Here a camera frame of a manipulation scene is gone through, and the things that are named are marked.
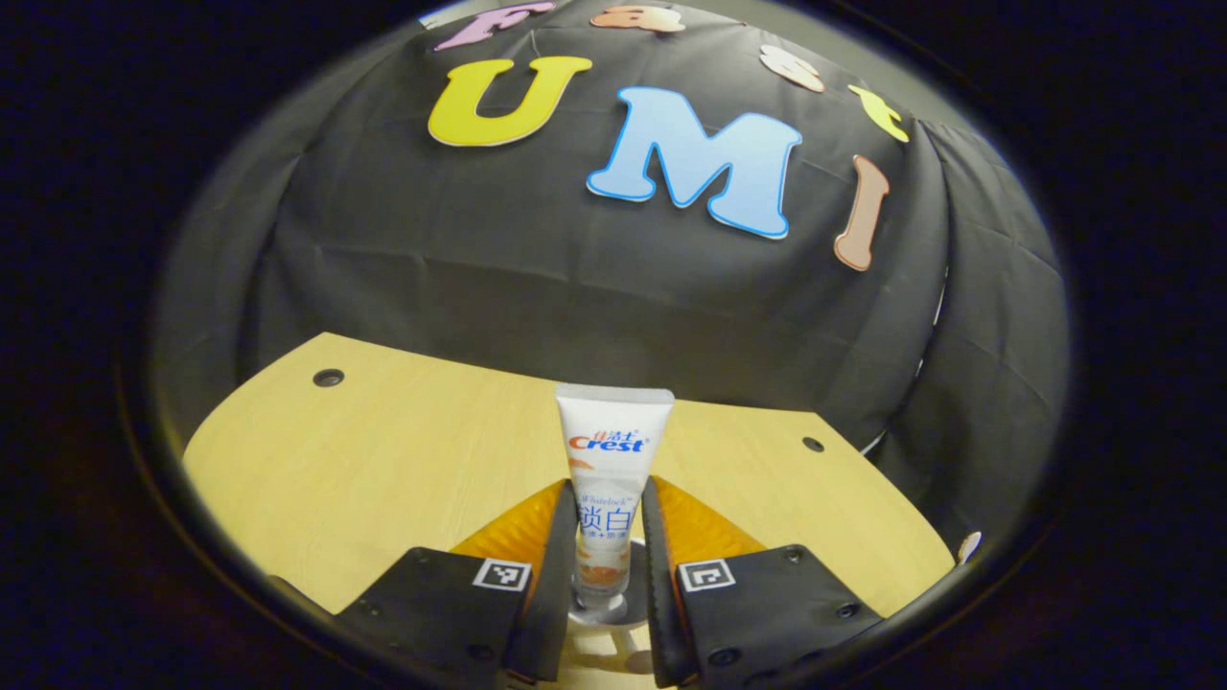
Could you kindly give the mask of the white toothpaste tube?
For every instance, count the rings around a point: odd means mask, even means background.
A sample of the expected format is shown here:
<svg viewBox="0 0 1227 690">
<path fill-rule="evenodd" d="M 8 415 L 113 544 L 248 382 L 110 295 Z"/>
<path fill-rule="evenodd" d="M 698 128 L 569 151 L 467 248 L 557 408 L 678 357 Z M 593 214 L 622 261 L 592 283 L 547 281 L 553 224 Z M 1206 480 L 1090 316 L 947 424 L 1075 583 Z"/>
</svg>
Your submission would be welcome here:
<svg viewBox="0 0 1227 690">
<path fill-rule="evenodd" d="M 666 389 L 560 383 L 555 401 L 577 506 L 575 616 L 611 624 L 629 608 L 631 532 L 675 397 Z"/>
</svg>

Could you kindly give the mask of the light wooden desktop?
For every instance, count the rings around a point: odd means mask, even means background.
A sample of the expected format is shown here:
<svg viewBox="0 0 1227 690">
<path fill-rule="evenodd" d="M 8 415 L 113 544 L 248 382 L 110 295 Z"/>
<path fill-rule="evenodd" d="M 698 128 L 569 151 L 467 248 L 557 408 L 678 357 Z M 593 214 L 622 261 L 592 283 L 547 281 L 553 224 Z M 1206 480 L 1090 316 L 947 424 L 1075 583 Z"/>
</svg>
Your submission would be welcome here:
<svg viewBox="0 0 1227 690">
<path fill-rule="evenodd" d="M 449 548 L 564 479 L 594 436 L 555 383 L 336 333 L 221 401 L 184 451 L 220 530 L 329 614 L 410 548 Z M 790 537 L 894 614 L 955 568 L 937 530 L 814 413 L 674 403 L 653 471 L 771 545 Z"/>
</svg>

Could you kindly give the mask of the black backdrop cloth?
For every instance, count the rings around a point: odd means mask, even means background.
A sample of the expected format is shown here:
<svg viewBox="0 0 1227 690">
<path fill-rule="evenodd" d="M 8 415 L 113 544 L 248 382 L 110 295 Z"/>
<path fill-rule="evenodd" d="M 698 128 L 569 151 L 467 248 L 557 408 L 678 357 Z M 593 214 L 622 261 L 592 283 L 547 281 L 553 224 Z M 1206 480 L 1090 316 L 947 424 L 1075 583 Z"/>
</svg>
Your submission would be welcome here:
<svg viewBox="0 0 1227 690">
<path fill-rule="evenodd" d="M 297 83 L 175 227 L 167 428 L 329 331 L 548 381 L 815 413 L 956 544 L 1054 469 L 1067 280 L 951 106 L 702 9 L 416 23 Z"/>
</svg>

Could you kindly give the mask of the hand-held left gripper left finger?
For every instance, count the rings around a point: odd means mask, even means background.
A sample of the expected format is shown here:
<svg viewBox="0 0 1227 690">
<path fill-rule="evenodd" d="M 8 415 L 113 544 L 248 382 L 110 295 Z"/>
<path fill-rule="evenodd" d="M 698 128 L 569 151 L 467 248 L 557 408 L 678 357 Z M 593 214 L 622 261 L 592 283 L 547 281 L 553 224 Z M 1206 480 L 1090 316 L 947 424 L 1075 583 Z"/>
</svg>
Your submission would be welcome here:
<svg viewBox="0 0 1227 690">
<path fill-rule="evenodd" d="M 577 498 L 560 480 L 449 551 L 417 546 L 337 613 L 429 686 L 534 686 L 558 676 Z"/>
</svg>

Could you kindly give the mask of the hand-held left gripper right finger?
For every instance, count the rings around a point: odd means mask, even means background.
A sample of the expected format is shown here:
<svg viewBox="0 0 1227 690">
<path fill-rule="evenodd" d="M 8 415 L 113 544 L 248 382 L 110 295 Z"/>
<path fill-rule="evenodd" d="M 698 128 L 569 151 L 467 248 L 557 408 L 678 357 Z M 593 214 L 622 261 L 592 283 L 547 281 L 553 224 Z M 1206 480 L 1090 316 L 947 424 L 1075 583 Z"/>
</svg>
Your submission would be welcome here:
<svg viewBox="0 0 1227 690">
<path fill-rule="evenodd" d="M 805 688 L 882 621 L 807 548 L 767 548 L 660 476 L 640 518 L 658 688 Z"/>
</svg>

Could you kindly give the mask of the white cup with wooden handle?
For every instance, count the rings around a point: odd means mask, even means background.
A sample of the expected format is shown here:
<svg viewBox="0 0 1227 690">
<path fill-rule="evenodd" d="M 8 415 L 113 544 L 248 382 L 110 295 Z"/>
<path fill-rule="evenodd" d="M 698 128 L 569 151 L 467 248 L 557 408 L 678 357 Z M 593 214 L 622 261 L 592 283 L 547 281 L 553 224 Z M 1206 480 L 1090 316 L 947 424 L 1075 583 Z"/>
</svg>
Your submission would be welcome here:
<svg viewBox="0 0 1227 690">
<path fill-rule="evenodd" d="M 659 690 L 644 620 L 596 624 L 571 614 L 558 690 Z"/>
</svg>

